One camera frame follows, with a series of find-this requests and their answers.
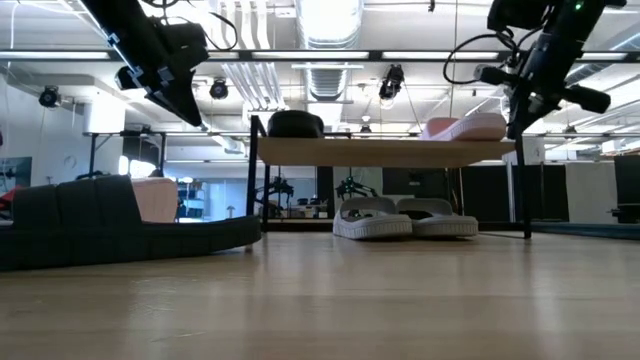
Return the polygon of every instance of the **white slipper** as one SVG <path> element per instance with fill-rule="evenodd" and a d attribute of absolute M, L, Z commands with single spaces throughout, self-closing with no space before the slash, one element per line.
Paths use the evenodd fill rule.
<path fill-rule="evenodd" d="M 456 118 L 433 118 L 425 125 L 422 140 L 430 141 L 500 141 L 507 123 L 500 114 L 479 113 Z"/>
<path fill-rule="evenodd" d="M 352 210 L 374 210 L 379 215 L 349 217 Z M 412 231 L 411 219 L 407 215 L 399 215 L 393 200 L 388 198 L 348 199 L 333 219 L 333 234 L 354 240 L 407 236 Z"/>
<path fill-rule="evenodd" d="M 478 220 L 458 216 L 442 199 L 402 199 L 398 211 L 413 218 L 413 235 L 418 237 L 470 237 L 478 235 Z M 431 217 L 419 218 L 419 215 Z"/>

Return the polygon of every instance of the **light fixture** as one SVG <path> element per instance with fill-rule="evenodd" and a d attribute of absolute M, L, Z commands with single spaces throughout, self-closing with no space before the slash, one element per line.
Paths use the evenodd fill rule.
<path fill-rule="evenodd" d="M 607 60 L 622 60 L 626 53 L 616 52 L 588 52 L 582 55 L 582 60 L 594 60 L 594 61 L 607 61 Z"/>
<path fill-rule="evenodd" d="M 362 60 L 369 57 L 368 51 L 256 51 L 254 59 L 342 59 Z"/>
<path fill-rule="evenodd" d="M 353 64 L 292 64 L 293 70 L 362 70 L 363 65 Z"/>
<path fill-rule="evenodd" d="M 0 51 L 0 60 L 109 60 L 106 51 Z"/>
<path fill-rule="evenodd" d="M 175 136 L 175 137 L 201 137 L 207 136 L 206 132 L 171 132 L 167 133 L 167 136 Z"/>
<path fill-rule="evenodd" d="M 382 53 L 385 60 L 446 60 L 450 52 L 447 51 L 386 51 Z M 458 60 L 494 60 L 498 52 L 459 51 L 454 55 Z"/>
<path fill-rule="evenodd" d="M 407 137 L 412 136 L 409 132 L 398 132 L 398 133 L 374 133 L 374 132 L 365 132 L 362 131 L 360 133 L 353 134 L 354 137 L 386 137 L 386 138 L 398 138 L 398 137 Z"/>
<path fill-rule="evenodd" d="M 211 59 L 234 60 L 239 57 L 240 55 L 235 51 L 209 51 L 209 58 Z"/>
<path fill-rule="evenodd" d="M 167 164 L 202 164 L 205 163 L 204 160 L 166 160 Z"/>

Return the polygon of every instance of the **wooden tabletop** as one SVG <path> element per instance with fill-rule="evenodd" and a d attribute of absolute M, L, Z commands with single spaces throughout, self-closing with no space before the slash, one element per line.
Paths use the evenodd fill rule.
<path fill-rule="evenodd" d="M 261 138 L 258 155 L 270 165 L 458 168 L 500 160 L 513 142 Z"/>

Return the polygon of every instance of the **pair of slippers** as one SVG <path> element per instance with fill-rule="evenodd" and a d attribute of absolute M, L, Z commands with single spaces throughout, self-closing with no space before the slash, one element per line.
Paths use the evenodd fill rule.
<path fill-rule="evenodd" d="M 376 216 L 354 216 L 374 211 Z M 384 197 L 346 200 L 333 220 L 333 234 L 348 239 L 416 237 L 470 237 L 478 234 L 478 221 L 453 213 L 442 199 L 403 199 L 396 205 Z"/>

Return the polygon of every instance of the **robotic arm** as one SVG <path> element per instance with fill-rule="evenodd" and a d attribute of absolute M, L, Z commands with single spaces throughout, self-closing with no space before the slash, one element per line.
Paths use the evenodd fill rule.
<path fill-rule="evenodd" d="M 508 26 L 542 34 L 532 48 L 518 58 L 515 72 L 480 65 L 479 81 L 507 86 L 510 100 L 508 137 L 515 139 L 531 124 L 559 109 L 561 100 L 579 104 L 584 110 L 604 113 L 611 104 L 609 95 L 574 85 L 564 79 L 593 31 L 605 7 L 623 7 L 626 0 L 495 0 L 488 28 L 510 32 Z"/>
<path fill-rule="evenodd" d="M 138 0 L 81 1 L 127 64 L 116 74 L 120 89 L 145 89 L 148 100 L 192 126 L 200 126 L 191 83 L 192 69 L 209 58 L 202 27 L 193 23 L 165 25 L 159 18 L 147 18 Z"/>
<path fill-rule="evenodd" d="M 344 196 L 347 194 L 358 194 L 364 197 L 369 197 L 369 194 L 365 191 L 371 193 L 372 197 L 378 197 L 378 193 L 374 188 L 356 182 L 352 176 L 349 176 L 346 181 L 341 181 L 340 186 L 336 188 L 336 193 L 342 200 L 344 200 Z"/>

